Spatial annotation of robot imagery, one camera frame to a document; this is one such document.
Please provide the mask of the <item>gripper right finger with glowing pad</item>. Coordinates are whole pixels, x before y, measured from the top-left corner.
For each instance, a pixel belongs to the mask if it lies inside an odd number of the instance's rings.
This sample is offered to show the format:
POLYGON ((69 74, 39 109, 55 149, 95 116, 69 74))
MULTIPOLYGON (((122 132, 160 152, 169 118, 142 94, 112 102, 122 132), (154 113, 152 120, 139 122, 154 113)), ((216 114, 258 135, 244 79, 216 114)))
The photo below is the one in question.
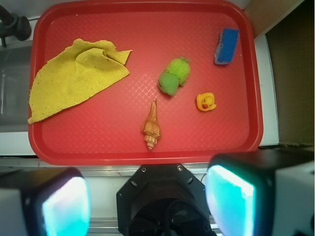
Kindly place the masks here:
POLYGON ((205 196, 225 236, 312 236, 314 153, 260 149, 217 154, 208 165, 205 196))

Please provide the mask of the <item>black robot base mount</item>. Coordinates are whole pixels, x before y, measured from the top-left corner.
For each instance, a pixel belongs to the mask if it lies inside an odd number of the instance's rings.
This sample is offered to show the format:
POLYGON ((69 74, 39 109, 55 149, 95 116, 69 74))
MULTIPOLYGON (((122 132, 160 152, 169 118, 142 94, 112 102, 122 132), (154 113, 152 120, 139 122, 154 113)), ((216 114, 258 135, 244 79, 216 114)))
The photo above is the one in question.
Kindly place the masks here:
POLYGON ((181 164, 142 165, 116 194, 124 236, 214 236, 205 185, 181 164))

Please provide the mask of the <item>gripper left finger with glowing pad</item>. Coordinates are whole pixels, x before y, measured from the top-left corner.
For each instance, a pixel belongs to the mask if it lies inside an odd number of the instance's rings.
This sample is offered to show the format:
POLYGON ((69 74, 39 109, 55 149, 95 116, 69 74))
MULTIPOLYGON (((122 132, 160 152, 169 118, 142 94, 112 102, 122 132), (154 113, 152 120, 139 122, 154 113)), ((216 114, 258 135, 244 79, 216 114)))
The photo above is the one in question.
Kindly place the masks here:
POLYGON ((2 236, 85 236, 91 208, 89 184, 77 168, 0 174, 2 236))

